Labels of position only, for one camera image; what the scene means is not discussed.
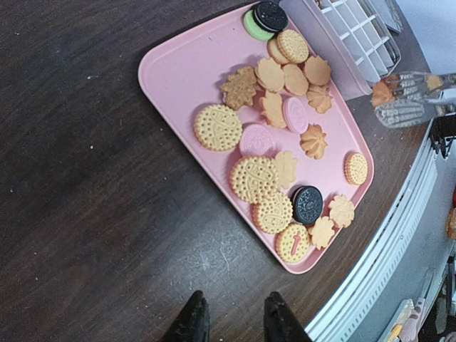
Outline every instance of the pink round cookie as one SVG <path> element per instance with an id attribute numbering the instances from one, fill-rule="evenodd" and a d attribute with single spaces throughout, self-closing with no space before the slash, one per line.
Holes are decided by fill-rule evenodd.
<path id="1" fill-rule="evenodd" d="M 287 98 L 284 101 L 284 119 L 288 129 L 293 133 L 304 133 L 309 126 L 306 109 L 298 98 Z"/>
<path id="2" fill-rule="evenodd" d="M 274 151 L 274 140 L 266 127 L 252 123 L 242 132 L 239 151 L 243 157 L 247 155 L 268 157 Z"/>

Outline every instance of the white dish rack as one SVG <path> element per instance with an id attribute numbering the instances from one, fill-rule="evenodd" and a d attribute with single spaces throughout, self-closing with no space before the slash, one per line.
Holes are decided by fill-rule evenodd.
<path id="1" fill-rule="evenodd" d="M 323 0 L 321 12 L 328 19 L 359 67 L 363 77 L 376 83 L 395 65 L 385 44 L 390 36 L 380 36 L 377 14 L 368 15 L 358 0 Z"/>
<path id="2" fill-rule="evenodd" d="M 280 5 L 312 48 L 331 66 L 346 100 L 372 93 L 371 86 L 400 61 L 393 37 L 369 0 L 281 0 Z"/>

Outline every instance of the black cookie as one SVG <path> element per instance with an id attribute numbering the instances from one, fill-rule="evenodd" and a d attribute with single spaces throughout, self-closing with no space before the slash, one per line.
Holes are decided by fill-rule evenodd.
<path id="1" fill-rule="evenodd" d="M 323 197 L 316 187 L 300 187 L 293 196 L 293 216 L 302 224 L 313 224 L 323 211 Z"/>
<path id="2" fill-rule="evenodd" d="M 277 33 L 288 25 L 288 16 L 276 3 L 263 1 L 254 7 L 254 20 L 258 26 L 270 33 Z"/>

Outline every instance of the cookie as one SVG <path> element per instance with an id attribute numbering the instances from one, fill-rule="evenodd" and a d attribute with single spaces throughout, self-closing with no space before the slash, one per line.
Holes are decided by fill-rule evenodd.
<path id="1" fill-rule="evenodd" d="M 241 200 L 258 204 L 277 193 L 279 176 L 270 159 L 243 157 L 233 167 L 229 183 Z"/>
<path id="2" fill-rule="evenodd" d="M 262 58 L 255 68 L 259 84 L 266 90 L 277 93 L 284 88 L 285 76 L 282 68 L 272 58 Z"/>
<path id="3" fill-rule="evenodd" d="M 263 125 L 252 123 L 248 125 L 239 142 L 239 151 L 243 157 L 249 155 L 262 155 L 270 157 L 275 148 L 271 133 Z"/>
<path id="4" fill-rule="evenodd" d="M 446 224 L 447 236 L 456 239 L 456 209 L 451 209 Z"/>
<path id="5" fill-rule="evenodd" d="M 284 230 L 293 217 L 293 207 L 288 196 L 277 192 L 274 196 L 254 205 L 253 219 L 255 226 L 268 234 L 277 234 Z"/>
<path id="6" fill-rule="evenodd" d="M 264 97 L 259 99 L 259 105 L 263 108 L 261 114 L 266 117 L 268 125 L 275 128 L 286 127 L 280 94 L 270 93 L 266 90 Z"/>
<path id="7" fill-rule="evenodd" d="M 282 67 L 285 75 L 285 89 L 296 96 L 304 96 L 309 89 L 309 82 L 302 70 L 296 64 L 287 64 Z"/>
<path id="8" fill-rule="evenodd" d="M 301 261 L 310 246 L 309 233 L 305 226 L 292 223 L 276 239 L 276 251 L 280 259 L 294 264 Z"/>
<path id="9" fill-rule="evenodd" d="M 251 66 L 240 68 L 234 75 L 229 75 L 227 82 L 220 86 L 225 104 L 234 110 L 239 110 L 243 105 L 252 107 L 254 96 L 257 94 L 256 79 Z"/>
<path id="10" fill-rule="evenodd" d="M 292 63 L 302 63 L 309 57 L 309 48 L 301 34 L 285 30 L 277 36 L 280 52 Z"/>
<path id="11" fill-rule="evenodd" d="M 329 95 L 329 87 L 327 85 L 311 85 L 307 91 L 307 100 L 309 105 L 315 108 L 318 114 L 324 114 L 333 105 L 331 103 L 332 97 Z"/>
<path id="12" fill-rule="evenodd" d="M 311 84 L 325 86 L 331 78 L 331 68 L 328 62 L 320 56 L 311 56 L 304 65 L 304 75 L 306 75 Z"/>
<path id="13" fill-rule="evenodd" d="M 307 131 L 301 134 L 301 148 L 307 157 L 316 160 L 323 158 L 328 146 L 325 137 L 326 133 L 323 133 L 320 125 L 309 125 Z"/>
<path id="14" fill-rule="evenodd" d="M 377 107 L 394 101 L 394 96 L 384 81 L 379 81 L 372 87 L 372 106 Z"/>
<path id="15" fill-rule="evenodd" d="M 274 37 L 274 34 L 265 31 L 254 20 L 253 10 L 250 10 L 244 15 L 244 28 L 245 31 L 252 37 L 259 41 L 268 41 Z"/>
<path id="16" fill-rule="evenodd" d="M 293 153 L 290 151 L 279 152 L 272 160 L 276 166 L 279 175 L 279 185 L 282 189 L 288 189 L 290 183 L 296 180 L 296 165 L 298 160 L 293 158 Z"/>
<path id="17" fill-rule="evenodd" d="M 286 57 L 280 52 L 279 46 L 277 45 L 277 39 L 273 38 L 268 41 L 267 44 L 268 53 L 272 59 L 276 61 L 278 64 L 288 64 L 290 61 L 286 59 Z"/>
<path id="18" fill-rule="evenodd" d="M 336 228 L 348 227 L 355 218 L 355 206 L 345 195 L 336 195 L 329 203 L 329 218 Z"/>
<path id="19" fill-rule="evenodd" d="M 306 132 L 309 126 L 309 119 L 304 105 L 298 98 L 287 98 L 282 109 L 285 123 L 291 132 L 297 134 Z"/>
<path id="20" fill-rule="evenodd" d="M 242 136 L 241 120 L 225 105 L 209 105 L 201 110 L 193 128 L 201 145 L 211 151 L 231 150 Z"/>
<path id="21" fill-rule="evenodd" d="M 265 31 L 277 33 L 288 25 L 288 16 L 275 2 L 262 1 L 254 7 L 254 20 Z"/>
<path id="22" fill-rule="evenodd" d="M 298 188 L 292 202 L 294 219 L 302 224 L 313 224 L 323 211 L 323 197 L 316 187 Z"/>
<path id="23" fill-rule="evenodd" d="M 368 162 L 361 153 L 352 153 L 345 160 L 345 178 L 350 184 L 361 185 L 368 177 Z"/>
<path id="24" fill-rule="evenodd" d="M 318 250 L 326 248 L 329 240 L 335 234 L 333 231 L 334 222 L 329 217 L 319 217 L 312 228 L 308 229 L 311 235 L 311 244 Z"/>

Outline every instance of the wood grain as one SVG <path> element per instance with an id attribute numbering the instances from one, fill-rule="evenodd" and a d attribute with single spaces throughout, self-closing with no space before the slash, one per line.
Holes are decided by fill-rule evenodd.
<path id="1" fill-rule="evenodd" d="M 142 94 L 140 59 L 239 0 L 0 4 L 0 341 L 154 341 L 195 289 L 213 341 L 262 341 L 280 291 L 303 325 L 382 222 L 425 126 L 349 105 L 373 184 L 309 273 L 285 272 Z M 400 70 L 427 70 L 410 28 Z"/>

